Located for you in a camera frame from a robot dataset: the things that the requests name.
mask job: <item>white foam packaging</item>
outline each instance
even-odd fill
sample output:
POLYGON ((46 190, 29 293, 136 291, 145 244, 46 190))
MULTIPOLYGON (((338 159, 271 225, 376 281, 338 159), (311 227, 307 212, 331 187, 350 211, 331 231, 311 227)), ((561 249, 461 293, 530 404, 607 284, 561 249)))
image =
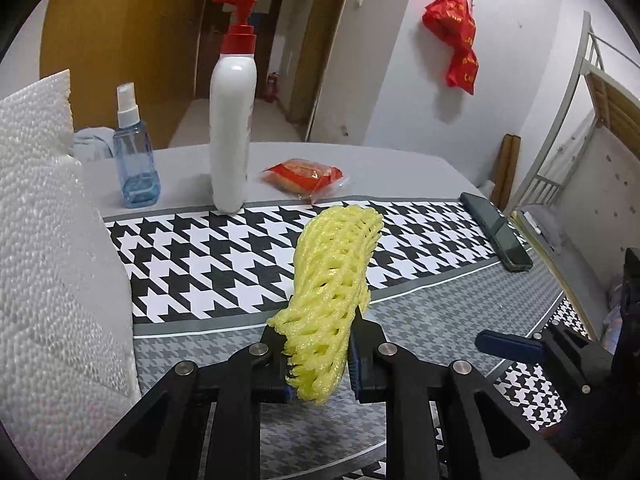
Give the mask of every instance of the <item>white foam packaging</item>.
POLYGON ((0 102, 0 420, 66 478, 140 398, 130 286, 68 155, 69 72, 0 102))

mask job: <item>red pump nozzle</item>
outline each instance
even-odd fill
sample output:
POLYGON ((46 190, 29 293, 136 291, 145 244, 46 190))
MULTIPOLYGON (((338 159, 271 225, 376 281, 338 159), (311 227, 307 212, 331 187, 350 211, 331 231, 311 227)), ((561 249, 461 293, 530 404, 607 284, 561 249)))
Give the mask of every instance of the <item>red pump nozzle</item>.
POLYGON ((236 6, 236 22, 229 25, 220 54, 253 54, 255 51, 254 28, 247 24, 255 0, 211 0, 214 3, 236 6))

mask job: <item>silver screw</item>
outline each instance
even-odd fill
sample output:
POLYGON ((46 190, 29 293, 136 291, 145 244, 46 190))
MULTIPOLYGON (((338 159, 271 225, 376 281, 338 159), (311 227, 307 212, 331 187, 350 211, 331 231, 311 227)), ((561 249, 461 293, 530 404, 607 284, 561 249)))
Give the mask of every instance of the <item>silver screw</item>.
POLYGON ((265 355, 269 351, 269 346, 265 343, 254 343, 249 346, 249 354, 251 355, 265 355))
POLYGON ((175 373, 178 375, 189 375, 193 372, 193 363, 191 361, 181 361, 175 365, 175 373))
POLYGON ((453 363, 453 369, 460 375, 467 375, 471 373, 471 364, 466 361, 456 361, 453 363))
POLYGON ((382 343, 382 345, 378 347, 378 352, 382 355, 396 355, 398 347, 393 343, 382 343))

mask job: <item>white spray nozzle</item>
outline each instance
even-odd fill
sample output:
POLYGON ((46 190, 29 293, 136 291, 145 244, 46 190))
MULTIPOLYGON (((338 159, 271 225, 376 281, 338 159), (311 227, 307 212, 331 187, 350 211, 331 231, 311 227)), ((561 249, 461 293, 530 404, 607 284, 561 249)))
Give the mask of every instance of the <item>white spray nozzle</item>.
POLYGON ((140 112, 136 104, 133 83, 118 86, 118 126, 128 128, 140 122, 140 112))

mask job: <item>hallway floor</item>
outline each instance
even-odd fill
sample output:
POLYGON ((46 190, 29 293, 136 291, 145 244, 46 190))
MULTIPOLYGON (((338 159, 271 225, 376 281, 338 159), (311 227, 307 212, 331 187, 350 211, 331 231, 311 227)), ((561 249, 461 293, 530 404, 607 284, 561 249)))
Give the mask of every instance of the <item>hallway floor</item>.
MULTIPOLYGON (((251 130, 252 142, 302 142, 293 124, 287 123, 276 103, 256 99, 251 130)), ((196 99, 186 111, 170 148, 209 142, 209 100, 196 99)))

